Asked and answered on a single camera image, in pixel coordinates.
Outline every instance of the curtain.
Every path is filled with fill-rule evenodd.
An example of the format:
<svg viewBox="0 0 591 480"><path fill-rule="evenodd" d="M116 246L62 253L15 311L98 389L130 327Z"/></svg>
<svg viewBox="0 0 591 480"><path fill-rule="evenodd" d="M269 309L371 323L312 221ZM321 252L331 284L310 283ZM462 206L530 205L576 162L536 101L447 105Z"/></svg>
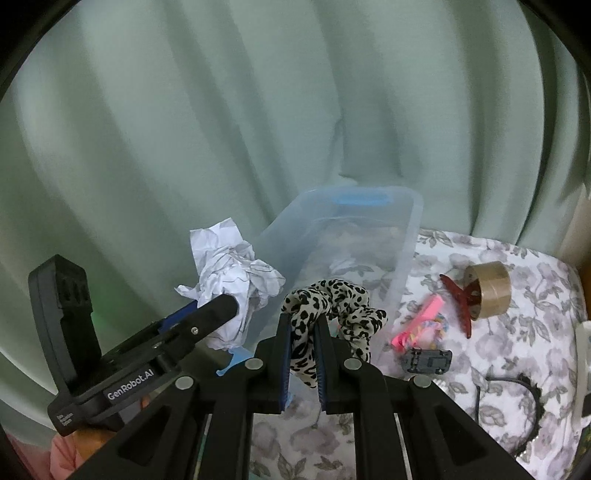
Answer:
<svg viewBox="0 0 591 480"><path fill-rule="evenodd" d="M515 0L83 0L0 103L0 421L50 433L27 275L55 253L105 351L183 304L191 228L394 184L426 228L553 253L588 156L577 65Z"/></svg>

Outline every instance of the black and white fabric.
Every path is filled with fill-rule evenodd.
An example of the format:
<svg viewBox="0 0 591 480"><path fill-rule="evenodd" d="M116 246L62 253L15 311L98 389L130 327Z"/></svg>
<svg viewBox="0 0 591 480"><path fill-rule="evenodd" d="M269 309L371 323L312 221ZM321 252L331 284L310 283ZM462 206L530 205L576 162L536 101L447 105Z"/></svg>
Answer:
<svg viewBox="0 0 591 480"><path fill-rule="evenodd" d="M384 310L369 306L368 291L344 280L322 280L292 291L282 312L291 314L291 370L309 387L316 387L313 329L318 317L337 319L339 336L349 342L351 353L369 362L369 340L388 318Z"/></svg>

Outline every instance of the crumpled white paper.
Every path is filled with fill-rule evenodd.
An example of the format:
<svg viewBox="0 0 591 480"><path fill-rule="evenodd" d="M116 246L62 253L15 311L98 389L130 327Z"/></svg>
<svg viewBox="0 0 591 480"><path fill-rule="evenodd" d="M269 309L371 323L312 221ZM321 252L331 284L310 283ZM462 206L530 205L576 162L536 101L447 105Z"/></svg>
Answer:
<svg viewBox="0 0 591 480"><path fill-rule="evenodd" d="M272 266L255 259L252 245L242 239L234 220L228 218L210 228L191 230L191 250L199 283L195 288L179 285L183 297L197 305L227 293L238 302L238 315L222 325L205 341L215 350L242 346L252 313L267 305L285 284L285 278Z"/></svg>

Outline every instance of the bed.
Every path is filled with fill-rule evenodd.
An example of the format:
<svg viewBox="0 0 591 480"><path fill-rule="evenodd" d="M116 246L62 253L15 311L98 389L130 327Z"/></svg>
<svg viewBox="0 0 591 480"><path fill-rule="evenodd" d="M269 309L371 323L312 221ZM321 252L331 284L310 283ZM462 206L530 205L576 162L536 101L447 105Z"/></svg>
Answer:
<svg viewBox="0 0 591 480"><path fill-rule="evenodd" d="M509 270L511 305L506 314L473 322L468 340L439 275L461 281L468 265L491 261L501 261ZM379 291L371 277L373 269L349 259L344 269L343 264L335 265L329 273L345 274L347 280ZM306 274L305 268L300 277L301 284L318 280ZM574 327L587 320L576 270L549 255L496 240L421 230L395 314L395 332L404 329L433 293L446 300L442 313L449 330L442 347L453 352L450 371L437 377L440 388L473 416L476 387L481 387L479 423L512 451L531 428L533 399L520 385L487 382L485 377L530 377L541 388L545 413L540 434L527 444L517 461L538 480L566 478L582 429L588 423L573 422L577 377ZM384 345L373 363L386 375L409 377L390 345ZM280 416L255 416L250 469L262 478L354 479L352 415L327 416L317 401L296 396Z"/></svg>

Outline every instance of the silver screw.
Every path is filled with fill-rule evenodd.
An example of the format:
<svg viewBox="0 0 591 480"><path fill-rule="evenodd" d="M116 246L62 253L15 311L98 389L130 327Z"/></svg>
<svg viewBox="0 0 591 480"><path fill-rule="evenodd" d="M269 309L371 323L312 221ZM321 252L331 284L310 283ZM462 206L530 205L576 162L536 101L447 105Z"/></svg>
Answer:
<svg viewBox="0 0 591 480"><path fill-rule="evenodd" d="M177 387L179 390L187 390L193 386L195 380L191 377L178 377L177 381L174 383L174 386Z"/></svg>
<svg viewBox="0 0 591 480"><path fill-rule="evenodd" d="M262 367L262 360L260 358L249 358L246 362L244 362L244 366L249 370L258 370Z"/></svg>
<svg viewBox="0 0 591 480"><path fill-rule="evenodd" d="M417 375L413 377L413 383L419 388L427 388L431 385L431 379L426 375Z"/></svg>
<svg viewBox="0 0 591 480"><path fill-rule="evenodd" d="M348 358L343 362L347 370L359 370L361 368L361 360L358 358Z"/></svg>

